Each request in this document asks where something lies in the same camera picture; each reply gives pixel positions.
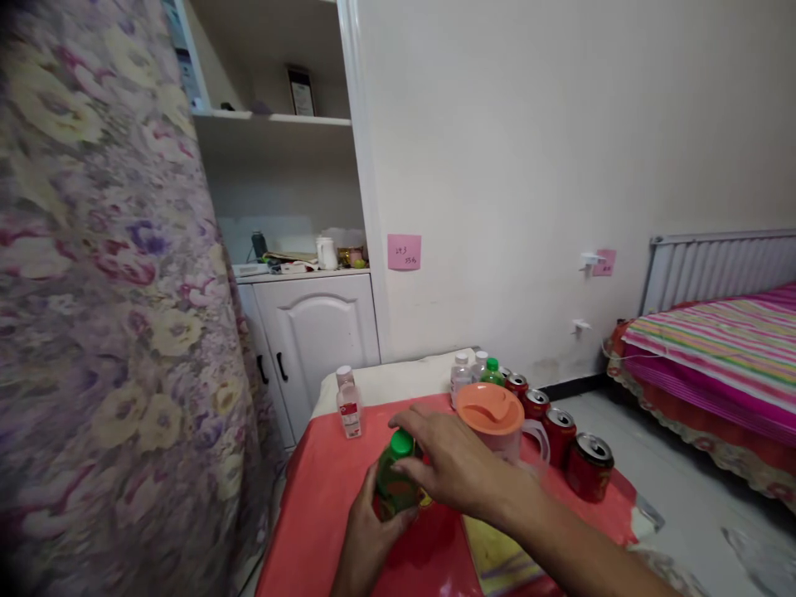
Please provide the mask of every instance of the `pink bedsheet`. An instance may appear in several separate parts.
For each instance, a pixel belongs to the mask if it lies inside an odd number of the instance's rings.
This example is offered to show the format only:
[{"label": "pink bedsheet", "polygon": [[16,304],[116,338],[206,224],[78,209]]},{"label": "pink bedsheet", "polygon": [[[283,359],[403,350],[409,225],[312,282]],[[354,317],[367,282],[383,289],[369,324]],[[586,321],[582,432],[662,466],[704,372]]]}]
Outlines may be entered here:
[{"label": "pink bedsheet", "polygon": [[[725,302],[753,299],[796,313],[796,283],[768,293],[723,299]],[[651,352],[628,344],[626,357],[651,357]],[[796,446],[796,412],[760,400],[695,368],[666,357],[629,358],[624,366],[633,376],[668,393],[789,446]]]}]

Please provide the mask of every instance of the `bed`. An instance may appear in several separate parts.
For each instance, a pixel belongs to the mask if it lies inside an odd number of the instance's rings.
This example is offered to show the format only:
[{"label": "bed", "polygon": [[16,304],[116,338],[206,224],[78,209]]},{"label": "bed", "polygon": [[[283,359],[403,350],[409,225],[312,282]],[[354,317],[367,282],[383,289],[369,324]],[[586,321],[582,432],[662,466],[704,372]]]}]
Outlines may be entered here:
[{"label": "bed", "polygon": [[796,282],[644,315],[609,349],[662,425],[796,513]]}]

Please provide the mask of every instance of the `radiator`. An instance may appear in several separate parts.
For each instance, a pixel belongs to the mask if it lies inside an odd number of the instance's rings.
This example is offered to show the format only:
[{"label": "radiator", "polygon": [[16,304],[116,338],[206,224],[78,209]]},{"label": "radiator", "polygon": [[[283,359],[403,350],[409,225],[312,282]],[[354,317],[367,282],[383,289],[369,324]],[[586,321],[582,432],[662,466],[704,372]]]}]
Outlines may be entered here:
[{"label": "radiator", "polygon": [[656,236],[641,314],[796,280],[796,230]]}]

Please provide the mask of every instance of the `pink sticky note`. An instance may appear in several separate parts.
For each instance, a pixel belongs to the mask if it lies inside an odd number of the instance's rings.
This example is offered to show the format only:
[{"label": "pink sticky note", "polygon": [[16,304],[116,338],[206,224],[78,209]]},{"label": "pink sticky note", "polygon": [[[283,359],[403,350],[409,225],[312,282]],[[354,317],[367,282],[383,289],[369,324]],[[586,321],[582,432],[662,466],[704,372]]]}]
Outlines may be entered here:
[{"label": "pink sticky note", "polygon": [[597,255],[605,257],[605,261],[600,261],[592,267],[592,275],[613,275],[614,263],[616,262],[616,251],[613,249],[600,249]]},{"label": "pink sticky note", "polygon": [[387,267],[420,269],[420,235],[387,235]]}]

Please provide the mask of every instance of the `red can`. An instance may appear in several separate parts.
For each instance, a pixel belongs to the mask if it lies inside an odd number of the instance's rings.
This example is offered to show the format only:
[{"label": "red can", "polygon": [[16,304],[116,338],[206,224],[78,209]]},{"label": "red can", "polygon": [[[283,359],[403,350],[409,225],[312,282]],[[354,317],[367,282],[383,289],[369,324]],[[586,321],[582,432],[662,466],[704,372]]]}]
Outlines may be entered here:
[{"label": "red can", "polygon": [[522,403],[522,398],[525,396],[525,392],[528,390],[528,380],[519,373],[512,373],[506,378],[505,387],[513,395],[519,398],[520,403]]},{"label": "red can", "polygon": [[544,421],[550,409],[550,398],[542,391],[527,390],[520,396],[522,408],[525,409],[525,418]]},{"label": "red can", "polygon": [[572,491],[586,502],[602,502],[613,470],[614,456],[608,444],[595,435],[578,434],[566,464],[566,482]]},{"label": "red can", "polygon": [[563,469],[570,444],[578,433],[575,419],[565,410],[551,408],[541,423],[550,443],[550,466]]}]

